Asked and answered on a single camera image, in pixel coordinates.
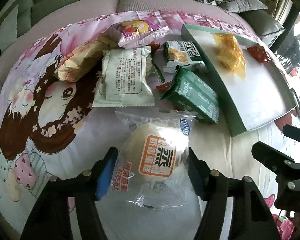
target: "pink snack package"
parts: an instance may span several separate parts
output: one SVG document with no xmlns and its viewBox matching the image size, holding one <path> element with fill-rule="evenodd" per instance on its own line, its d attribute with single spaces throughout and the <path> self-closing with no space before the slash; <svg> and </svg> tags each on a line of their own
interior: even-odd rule
<svg viewBox="0 0 300 240">
<path fill-rule="evenodd" d="M 110 40 L 125 49 L 146 46 L 169 32 L 169 27 L 159 17 L 157 16 L 156 23 L 149 19 L 137 19 L 113 24 L 99 35 L 98 40 L 106 43 Z"/>
</svg>

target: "orange label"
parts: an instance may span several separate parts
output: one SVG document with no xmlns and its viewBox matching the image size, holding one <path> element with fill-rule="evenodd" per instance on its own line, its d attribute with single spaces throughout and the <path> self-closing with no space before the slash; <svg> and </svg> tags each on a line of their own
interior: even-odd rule
<svg viewBox="0 0 300 240">
<path fill-rule="evenodd" d="M 114 176 L 113 190 L 128 191 L 131 166 L 132 163 L 126 162 L 123 169 L 118 168 L 117 173 Z"/>
<path fill-rule="evenodd" d="M 148 135 L 143 149 L 139 172 L 145 175 L 169 177 L 176 158 L 176 148 L 161 137 Z"/>
</svg>

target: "metal screw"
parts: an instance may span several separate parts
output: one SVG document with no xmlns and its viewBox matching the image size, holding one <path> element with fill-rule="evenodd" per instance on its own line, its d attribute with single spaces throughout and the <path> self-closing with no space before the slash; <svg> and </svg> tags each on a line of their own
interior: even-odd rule
<svg viewBox="0 0 300 240">
<path fill-rule="evenodd" d="M 215 177 L 216 177 L 216 176 L 219 176 L 220 173 L 219 173 L 219 171 L 217 171 L 217 170 L 211 170 L 211 171 L 210 171 L 210 174 L 211 174 L 212 176 L 215 176 Z"/>
<path fill-rule="evenodd" d="M 293 183 L 292 181 L 289 181 L 289 182 L 287 183 L 287 186 L 288 186 L 288 188 L 291 189 L 291 190 L 293 190 L 293 189 L 295 188 L 295 185 L 294 185 L 294 183 Z"/>
<path fill-rule="evenodd" d="M 85 171 L 82 172 L 82 175 L 86 176 L 86 177 L 90 176 L 91 174 L 92 174 L 91 170 L 85 170 Z"/>
<path fill-rule="evenodd" d="M 252 179 L 249 176 L 243 177 L 246 182 L 252 182 Z"/>
<path fill-rule="evenodd" d="M 51 182 L 55 182 L 56 180 L 57 180 L 57 176 L 55 176 L 55 175 L 52 175 L 50 178 L 49 178 L 49 181 L 51 181 Z"/>
</svg>

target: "green box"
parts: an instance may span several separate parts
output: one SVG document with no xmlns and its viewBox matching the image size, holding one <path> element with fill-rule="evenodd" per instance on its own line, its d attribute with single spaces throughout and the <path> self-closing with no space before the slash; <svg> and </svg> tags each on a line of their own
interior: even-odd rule
<svg viewBox="0 0 300 240">
<path fill-rule="evenodd" d="M 190 24 L 184 24 L 181 29 L 182 38 L 195 44 L 207 67 L 208 84 L 218 95 L 232 137 L 256 130 L 295 108 L 290 87 L 282 76 L 282 66 L 277 66 L 274 60 L 259 63 L 244 49 L 257 43 L 234 35 L 242 45 L 246 60 L 246 78 L 242 79 L 216 59 L 218 49 L 211 33 L 227 32 Z"/>
<path fill-rule="evenodd" d="M 200 122 L 218 123 L 218 96 L 191 70 L 177 67 L 170 86 L 160 99 L 168 99 L 182 111 L 197 112 Z"/>
</svg>

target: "brown hair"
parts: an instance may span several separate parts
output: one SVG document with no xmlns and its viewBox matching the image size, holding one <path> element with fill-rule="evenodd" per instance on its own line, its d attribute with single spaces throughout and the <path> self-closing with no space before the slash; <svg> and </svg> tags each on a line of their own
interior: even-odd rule
<svg viewBox="0 0 300 240">
<path fill-rule="evenodd" d="M 57 35 L 52 35 L 42 49 L 38 52 L 35 59 L 45 54 L 51 53 L 61 42 L 58 37 L 54 42 L 53 40 Z M 0 127 L 0 148 L 2 154 L 8 160 L 14 160 L 18 153 L 21 153 L 26 148 L 26 141 L 30 137 L 38 150 L 47 153 L 55 154 L 65 147 L 67 147 L 75 137 L 73 124 L 66 123 L 67 113 L 74 108 L 78 110 L 81 118 L 87 115 L 91 110 L 91 105 L 94 98 L 94 88 L 96 86 L 98 77 L 97 71 L 101 70 L 101 62 L 92 68 L 86 75 L 76 82 L 76 93 L 66 106 L 63 116 L 59 120 L 47 123 L 44 127 L 38 124 L 39 111 L 45 99 L 45 92 L 47 88 L 54 82 L 59 81 L 54 76 L 54 66 L 47 67 L 45 74 L 40 78 L 38 84 L 34 88 L 35 104 L 30 108 L 29 112 L 22 118 L 20 113 L 11 113 L 10 105 L 3 116 L 2 124 Z M 41 134 L 42 129 L 47 130 L 49 127 L 55 125 L 56 133 L 51 137 L 45 137 Z"/>
<path fill-rule="evenodd" d="M 34 89 L 35 106 L 37 106 L 37 109 L 34 112 L 34 114 L 38 129 L 35 131 L 31 130 L 30 138 L 34 140 L 34 144 L 37 147 L 37 149 L 47 154 L 55 154 L 63 150 L 73 141 L 75 137 L 73 125 L 70 121 L 65 123 L 67 113 L 69 111 L 72 111 L 73 109 L 80 108 L 79 114 L 81 114 L 82 118 L 84 115 L 87 115 L 90 112 L 94 98 L 94 88 L 98 80 L 98 70 L 101 70 L 100 63 L 98 64 L 98 66 L 94 67 L 76 82 L 76 93 L 74 97 L 70 100 L 69 104 L 67 105 L 64 111 L 63 116 L 59 120 L 48 122 L 44 127 L 40 127 L 38 124 L 39 111 L 44 101 L 46 90 L 54 82 L 59 81 L 53 75 L 54 65 L 49 66 L 47 68 L 45 75 L 40 79 L 39 83 Z M 62 128 L 60 130 L 57 129 L 59 124 L 62 125 Z M 51 137 L 45 137 L 44 134 L 42 134 L 42 130 L 44 129 L 46 131 L 49 127 L 52 127 L 53 125 L 57 130 L 56 133 L 53 134 Z"/>
</svg>

